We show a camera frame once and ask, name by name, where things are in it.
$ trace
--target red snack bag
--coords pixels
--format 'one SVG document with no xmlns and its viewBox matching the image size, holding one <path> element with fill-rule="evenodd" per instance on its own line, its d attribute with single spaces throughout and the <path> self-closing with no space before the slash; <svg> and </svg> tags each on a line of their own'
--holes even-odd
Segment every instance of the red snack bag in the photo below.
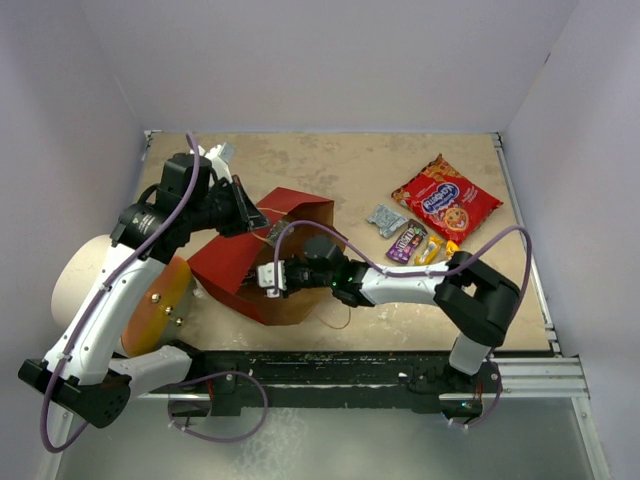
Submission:
<svg viewBox="0 0 640 480">
<path fill-rule="evenodd" d="M 442 154 L 391 197 L 458 245 L 502 205 L 463 177 Z"/>
</svg>

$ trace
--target yellow candy wrapper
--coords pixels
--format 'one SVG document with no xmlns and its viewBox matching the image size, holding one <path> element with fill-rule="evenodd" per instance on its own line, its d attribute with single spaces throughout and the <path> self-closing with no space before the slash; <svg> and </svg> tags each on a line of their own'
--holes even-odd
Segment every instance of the yellow candy wrapper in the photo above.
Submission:
<svg viewBox="0 0 640 480">
<path fill-rule="evenodd" d="M 454 242 L 452 242 L 451 240 L 449 240 L 447 242 L 447 247 L 445 248 L 445 255 L 447 256 L 447 260 L 451 260 L 451 257 L 453 257 L 453 254 L 456 253 L 458 250 L 460 250 L 460 247 L 458 245 L 456 245 Z"/>
<path fill-rule="evenodd" d="M 433 262 L 433 259 L 436 258 L 436 255 L 440 251 L 440 247 L 442 247 L 443 243 L 444 240 L 441 240 L 435 235 L 431 235 L 427 242 L 427 248 L 425 248 L 422 255 L 417 256 L 413 262 L 416 265 L 429 265 Z"/>
</svg>

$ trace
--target paper bag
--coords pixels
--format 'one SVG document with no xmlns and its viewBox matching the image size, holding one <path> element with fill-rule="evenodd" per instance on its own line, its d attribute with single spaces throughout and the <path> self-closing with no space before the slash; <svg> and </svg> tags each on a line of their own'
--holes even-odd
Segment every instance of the paper bag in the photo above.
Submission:
<svg viewBox="0 0 640 480">
<path fill-rule="evenodd" d="M 266 237 L 280 219 L 312 220 L 333 229 L 333 200 L 308 193 L 276 188 L 257 207 L 269 217 L 271 227 L 233 238 L 217 236 L 189 259 L 193 275 L 207 292 L 219 302 L 265 325 L 293 325 L 302 322 L 328 288 L 300 290 L 286 299 L 267 298 L 264 289 L 245 286 L 246 274 L 257 265 L 273 261 L 274 249 Z M 302 257 L 304 242 L 325 233 L 312 226 L 296 226 L 280 249 L 280 259 L 291 255 Z M 344 250 L 344 244 L 334 239 Z"/>
</svg>

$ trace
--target white enclosure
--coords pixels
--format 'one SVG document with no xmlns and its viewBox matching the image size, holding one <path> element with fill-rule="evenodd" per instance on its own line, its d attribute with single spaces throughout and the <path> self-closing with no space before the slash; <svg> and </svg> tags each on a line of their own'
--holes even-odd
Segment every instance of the white enclosure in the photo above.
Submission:
<svg viewBox="0 0 640 480">
<path fill-rule="evenodd" d="M 143 130 L 505 132 L 565 355 L 637 477 L 640 2 L 5 0 L 0 320 L 6 478 L 33 478 L 67 260 L 131 198 Z"/>
</svg>

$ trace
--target floor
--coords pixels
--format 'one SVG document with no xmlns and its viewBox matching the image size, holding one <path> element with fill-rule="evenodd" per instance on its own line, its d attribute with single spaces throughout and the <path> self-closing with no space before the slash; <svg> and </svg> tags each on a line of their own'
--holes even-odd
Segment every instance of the floor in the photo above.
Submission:
<svg viewBox="0 0 640 480">
<path fill-rule="evenodd" d="M 167 400 L 137 399 L 113 425 L 88 428 L 63 454 L 59 480 L 591 480 L 569 399 L 507 399 L 463 431 L 407 410 L 271 409 L 251 438 L 211 444 L 167 428 Z M 196 419 L 233 436 L 260 417 Z"/>
<path fill-rule="evenodd" d="M 379 263 L 390 263 L 384 253 L 393 240 L 380 237 L 366 217 L 377 204 L 383 203 L 412 218 L 410 212 L 395 204 L 390 193 L 439 153 L 463 175 L 504 202 L 470 235 L 463 249 L 474 252 L 516 222 L 490 135 L 278 133 L 207 134 L 197 138 L 207 149 L 222 142 L 236 148 L 231 170 L 240 176 L 254 202 L 278 186 L 333 199 L 337 229 Z M 186 149 L 182 134 L 156 135 L 140 191 L 159 181 L 165 160 Z M 214 236 L 211 231 L 194 234 L 178 253 L 188 258 Z M 524 257 L 521 239 L 512 234 L 483 260 L 519 284 Z M 336 331 L 325 325 L 340 326 L 347 319 L 347 307 L 328 296 L 301 324 L 267 327 L 205 295 L 194 298 L 180 338 L 209 350 L 448 350 L 458 333 L 439 309 L 425 305 L 357 308 L 344 330 Z M 532 283 L 502 348 L 549 348 Z"/>
</svg>

